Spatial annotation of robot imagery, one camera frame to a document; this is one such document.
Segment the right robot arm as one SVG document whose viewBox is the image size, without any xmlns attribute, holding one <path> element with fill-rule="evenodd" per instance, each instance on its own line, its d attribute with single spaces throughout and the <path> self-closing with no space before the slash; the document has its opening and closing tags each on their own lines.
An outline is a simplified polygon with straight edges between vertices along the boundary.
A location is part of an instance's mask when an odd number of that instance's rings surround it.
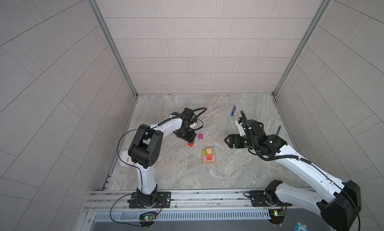
<svg viewBox="0 0 384 231">
<path fill-rule="evenodd" d="M 265 162 L 277 162 L 304 180 L 313 191 L 294 188 L 273 180 L 264 196 L 270 206 L 289 203 L 311 211 L 336 231 L 348 231 L 360 220 L 361 188 L 355 182 L 342 181 L 304 158 L 277 135 L 266 135 L 264 125 L 245 116 L 236 120 L 238 134 L 225 138 L 231 149 L 248 149 L 249 153 Z"/>
</svg>

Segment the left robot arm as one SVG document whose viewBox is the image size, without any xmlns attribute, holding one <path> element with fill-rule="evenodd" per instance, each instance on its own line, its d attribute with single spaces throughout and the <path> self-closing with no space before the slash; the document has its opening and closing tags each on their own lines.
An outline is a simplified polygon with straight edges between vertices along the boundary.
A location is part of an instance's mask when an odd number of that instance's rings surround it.
<svg viewBox="0 0 384 231">
<path fill-rule="evenodd" d="M 135 167 L 138 172 L 138 187 L 134 198 L 135 202 L 145 207 L 153 207 L 157 202 L 158 185 L 155 181 L 154 164 L 160 156 L 163 138 L 169 134 L 175 134 L 178 138 L 193 143 L 199 116 L 197 111 L 204 113 L 205 107 L 198 109 L 185 108 L 183 112 L 174 112 L 169 118 L 154 125 L 140 125 L 127 151 L 126 159 L 119 156 L 120 163 Z"/>
</svg>

